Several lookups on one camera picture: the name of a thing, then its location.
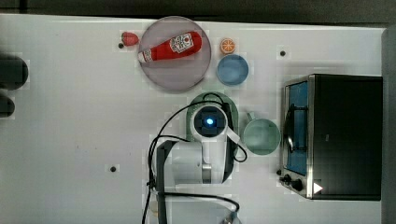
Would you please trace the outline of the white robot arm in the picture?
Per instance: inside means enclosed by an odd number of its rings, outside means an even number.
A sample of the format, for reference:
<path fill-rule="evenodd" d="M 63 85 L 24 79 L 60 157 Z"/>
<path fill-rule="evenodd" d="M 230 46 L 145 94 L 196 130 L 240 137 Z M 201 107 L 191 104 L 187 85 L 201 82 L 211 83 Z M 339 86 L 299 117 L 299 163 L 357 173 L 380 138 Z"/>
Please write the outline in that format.
<path fill-rule="evenodd" d="M 188 119 L 190 142 L 167 140 L 157 147 L 156 191 L 159 224 L 167 224 L 165 198 L 180 184 L 221 184 L 233 171 L 235 141 L 230 116 L 217 105 L 202 105 Z"/>

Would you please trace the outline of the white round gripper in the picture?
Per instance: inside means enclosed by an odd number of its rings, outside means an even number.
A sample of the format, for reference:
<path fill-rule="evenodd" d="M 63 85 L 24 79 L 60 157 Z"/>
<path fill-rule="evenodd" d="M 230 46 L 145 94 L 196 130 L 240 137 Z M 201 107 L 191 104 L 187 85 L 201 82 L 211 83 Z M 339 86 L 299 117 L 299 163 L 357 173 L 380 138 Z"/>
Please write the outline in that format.
<path fill-rule="evenodd" d="M 225 142 L 228 120 L 218 106 L 203 105 L 191 116 L 191 134 L 199 142 Z"/>

